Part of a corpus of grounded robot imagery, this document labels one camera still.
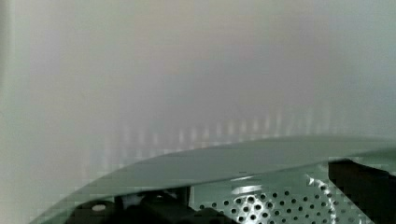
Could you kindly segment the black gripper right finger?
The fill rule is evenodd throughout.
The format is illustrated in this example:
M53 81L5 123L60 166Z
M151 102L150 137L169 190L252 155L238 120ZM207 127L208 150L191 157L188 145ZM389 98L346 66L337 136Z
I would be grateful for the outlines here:
M352 160L330 161L328 177L374 224L395 224L395 176Z

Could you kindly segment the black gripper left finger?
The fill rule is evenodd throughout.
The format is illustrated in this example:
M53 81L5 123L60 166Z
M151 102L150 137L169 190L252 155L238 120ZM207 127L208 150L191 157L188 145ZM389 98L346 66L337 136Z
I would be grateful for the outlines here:
M177 206L188 207L191 196L191 188L190 187L177 188L175 189L175 193L177 196Z

